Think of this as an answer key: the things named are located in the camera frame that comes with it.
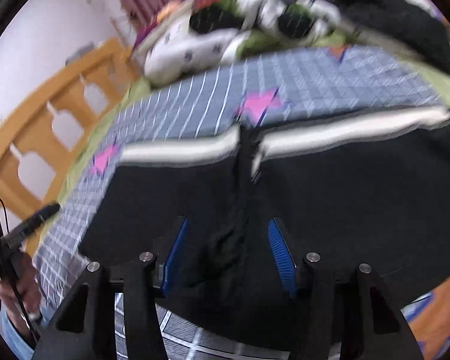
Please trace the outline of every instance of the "human hand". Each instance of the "human hand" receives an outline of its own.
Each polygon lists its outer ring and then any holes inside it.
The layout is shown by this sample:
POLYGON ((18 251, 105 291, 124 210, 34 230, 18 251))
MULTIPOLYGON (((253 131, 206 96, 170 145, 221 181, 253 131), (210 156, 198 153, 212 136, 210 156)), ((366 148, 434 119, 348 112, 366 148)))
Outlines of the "human hand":
MULTIPOLYGON (((38 283, 35 281, 37 270, 32 265, 32 259, 27 254, 22 254, 23 274, 17 283, 17 290, 22 296, 22 302, 27 312, 37 312, 40 306, 42 295, 38 283)), ((0 280, 0 299, 3 302, 7 316, 13 323, 17 331, 26 338, 30 335, 27 324, 22 318, 22 314, 17 306, 17 298, 7 280, 0 280)))

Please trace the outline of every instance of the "clothing pile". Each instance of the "clothing pile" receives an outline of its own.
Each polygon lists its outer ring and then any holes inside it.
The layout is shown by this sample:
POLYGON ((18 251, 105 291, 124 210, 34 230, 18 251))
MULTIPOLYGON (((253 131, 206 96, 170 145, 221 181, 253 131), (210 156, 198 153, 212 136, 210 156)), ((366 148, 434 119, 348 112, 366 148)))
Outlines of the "clothing pile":
POLYGON ((193 4, 168 4, 135 45, 156 87, 262 52, 357 43, 450 75, 445 26, 406 0, 218 0, 196 11, 193 4))

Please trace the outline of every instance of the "wooden headboard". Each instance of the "wooden headboard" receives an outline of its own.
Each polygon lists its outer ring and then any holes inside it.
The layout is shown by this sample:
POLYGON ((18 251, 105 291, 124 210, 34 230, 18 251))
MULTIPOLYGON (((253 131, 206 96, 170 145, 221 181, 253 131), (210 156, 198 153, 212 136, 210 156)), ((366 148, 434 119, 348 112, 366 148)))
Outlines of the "wooden headboard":
MULTIPOLYGON (((0 126, 0 198, 20 219, 56 199, 90 132, 122 100, 128 84, 139 77, 138 70, 128 62, 129 54, 130 49, 123 48, 116 39, 108 40, 48 79, 0 126), (107 100, 98 115, 84 97, 89 84, 97 85, 107 100), (52 131, 52 123, 60 111, 69 111, 83 129, 72 147, 65 147, 52 131), (42 199, 32 194, 18 176, 20 159, 28 152, 36 152, 55 173, 42 199)), ((30 255, 38 242, 39 231, 27 241, 30 255)))

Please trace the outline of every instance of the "black plastic leg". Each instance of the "black plastic leg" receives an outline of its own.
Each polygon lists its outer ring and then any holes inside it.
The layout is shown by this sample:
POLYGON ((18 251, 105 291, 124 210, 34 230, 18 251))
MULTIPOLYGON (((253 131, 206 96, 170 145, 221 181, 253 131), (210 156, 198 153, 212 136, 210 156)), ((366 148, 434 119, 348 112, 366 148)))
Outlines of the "black plastic leg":
POLYGON ((423 360, 407 321, 387 286, 369 265, 355 270, 356 287, 345 295, 341 360, 423 360))
POLYGON ((85 268, 44 331, 33 359, 116 360, 114 299, 107 270, 85 268))
POLYGON ((298 342, 289 360, 326 360, 332 343, 335 278, 331 270, 318 262, 304 262, 313 275, 310 305, 298 296, 298 342))
POLYGON ((155 258, 150 262, 137 258, 124 270, 123 305, 130 359, 168 359, 155 308, 154 267, 155 258))

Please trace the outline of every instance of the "checkered blanket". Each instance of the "checkered blanket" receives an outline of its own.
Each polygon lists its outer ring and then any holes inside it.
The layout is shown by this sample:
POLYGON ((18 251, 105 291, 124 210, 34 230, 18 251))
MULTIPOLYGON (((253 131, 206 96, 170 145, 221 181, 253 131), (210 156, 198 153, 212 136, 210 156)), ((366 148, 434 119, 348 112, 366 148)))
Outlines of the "checkered blanket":
MULTIPOLYGON (((262 124, 362 108, 417 107, 439 102, 437 93, 418 73, 403 68, 379 48, 354 46, 338 56, 327 48, 277 52, 192 76, 131 104, 116 117, 97 153, 112 144, 120 150, 144 140, 223 132, 246 93, 263 93, 271 88, 278 88, 283 106, 265 110, 260 118, 262 124)), ((118 155, 111 156, 103 173, 91 171, 90 162, 36 252, 38 282, 52 309, 59 306, 89 263, 78 254, 77 247, 107 190, 118 159, 118 155)), ((115 311, 117 356, 126 359, 121 294, 116 296, 115 311)), ((157 312, 170 359, 288 356, 286 352, 218 337, 161 307, 157 307, 157 312)))

